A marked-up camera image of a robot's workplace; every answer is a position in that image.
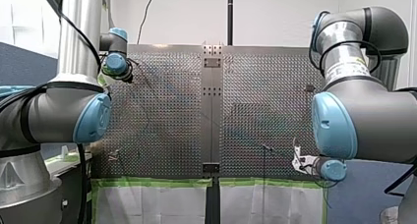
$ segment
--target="white surface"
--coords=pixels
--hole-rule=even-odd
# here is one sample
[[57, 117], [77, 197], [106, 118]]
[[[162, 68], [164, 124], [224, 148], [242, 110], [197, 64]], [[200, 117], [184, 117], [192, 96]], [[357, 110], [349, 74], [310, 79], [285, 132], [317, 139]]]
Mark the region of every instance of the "white surface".
[[[384, 6], [394, 10], [407, 25], [408, 32], [411, 35], [412, 30], [412, 0], [340, 0], [340, 11], [348, 11], [367, 6]], [[409, 79], [410, 75], [410, 53], [415, 52], [409, 49], [408, 53], [401, 59], [401, 66], [398, 73], [397, 87], [406, 87], [413, 84]]]
[[57, 57], [58, 17], [46, 0], [0, 0], [0, 41]]
[[[153, 0], [141, 44], [225, 42], [227, 0]], [[136, 43], [148, 0], [111, 0], [115, 26]]]
[[311, 25], [338, 0], [234, 0], [234, 44], [307, 47]]
[[[116, 26], [136, 43], [148, 0], [111, 0]], [[338, 0], [234, 0], [234, 44], [307, 46], [311, 23]], [[143, 44], [209, 44], [227, 40], [227, 0], [153, 0]]]
[[320, 224], [323, 218], [321, 189], [220, 187], [222, 224]]
[[96, 224], [204, 224], [207, 188], [100, 188]]

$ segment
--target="metal bracket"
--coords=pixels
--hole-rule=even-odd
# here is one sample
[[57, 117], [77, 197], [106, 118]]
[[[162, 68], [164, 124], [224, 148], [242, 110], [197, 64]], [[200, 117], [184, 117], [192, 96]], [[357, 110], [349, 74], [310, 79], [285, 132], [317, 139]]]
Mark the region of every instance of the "metal bracket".
[[301, 156], [301, 147], [294, 146], [294, 159], [292, 160], [293, 168], [300, 173], [318, 175], [315, 169], [317, 156]]
[[205, 58], [205, 68], [220, 68], [221, 59]]
[[220, 163], [203, 163], [204, 173], [218, 173], [220, 172]]
[[316, 90], [316, 87], [312, 84], [307, 84], [305, 90], [306, 92], [314, 92]]

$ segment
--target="vertical metal post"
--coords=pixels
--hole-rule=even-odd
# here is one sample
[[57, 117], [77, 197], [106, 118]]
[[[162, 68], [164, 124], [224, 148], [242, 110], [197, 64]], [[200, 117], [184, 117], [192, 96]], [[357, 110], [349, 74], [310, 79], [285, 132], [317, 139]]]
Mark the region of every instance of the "vertical metal post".
[[227, 45], [233, 45], [233, 0], [227, 0]]
[[[79, 28], [98, 51], [102, 0], [63, 0], [62, 13]], [[75, 82], [97, 85], [97, 64], [83, 38], [64, 19], [57, 76], [52, 82]]]
[[220, 223], [220, 130], [223, 102], [223, 46], [203, 46], [202, 95], [204, 112], [209, 117], [202, 124], [203, 172], [212, 178], [207, 189], [206, 224]]

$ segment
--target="green tape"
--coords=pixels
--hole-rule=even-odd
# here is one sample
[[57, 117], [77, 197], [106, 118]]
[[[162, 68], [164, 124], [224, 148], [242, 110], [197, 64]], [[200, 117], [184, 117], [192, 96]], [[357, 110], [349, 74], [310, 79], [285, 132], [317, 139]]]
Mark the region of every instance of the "green tape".
[[92, 200], [92, 195], [91, 192], [87, 193], [87, 201], [91, 201]]
[[323, 199], [322, 224], [328, 224], [328, 189], [323, 189]]
[[279, 180], [270, 178], [220, 178], [220, 185], [222, 187], [250, 187], [254, 185], [266, 185], [273, 187], [321, 189], [321, 187], [319, 187], [314, 182]]
[[211, 179], [166, 180], [154, 178], [122, 177], [117, 179], [93, 179], [93, 186], [105, 187], [155, 187], [155, 188], [206, 188]]
[[91, 188], [91, 199], [92, 199], [92, 224], [95, 224], [95, 215], [97, 214], [97, 196], [98, 196], [98, 187], [92, 185]]
[[66, 155], [64, 159], [61, 159], [60, 157], [61, 157], [61, 155], [48, 158], [48, 159], [45, 160], [45, 163], [50, 164], [50, 163], [55, 162], [55, 161], [60, 161], [60, 162], [77, 162], [77, 161], [80, 161], [80, 155], [79, 154]]

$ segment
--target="gray robot arm segment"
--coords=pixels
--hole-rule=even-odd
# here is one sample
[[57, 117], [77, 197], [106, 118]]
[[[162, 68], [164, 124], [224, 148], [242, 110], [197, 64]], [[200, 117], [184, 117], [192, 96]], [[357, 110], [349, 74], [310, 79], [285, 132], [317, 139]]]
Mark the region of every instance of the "gray robot arm segment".
[[[363, 40], [376, 45], [383, 56], [401, 55], [407, 52], [407, 28], [402, 19], [392, 10], [371, 7], [342, 14], [325, 15], [318, 26], [317, 36], [327, 27], [340, 22], [358, 26], [362, 30]], [[314, 46], [315, 49], [319, 49], [318, 44]], [[376, 55], [376, 53], [372, 49], [367, 49], [367, 55]]]

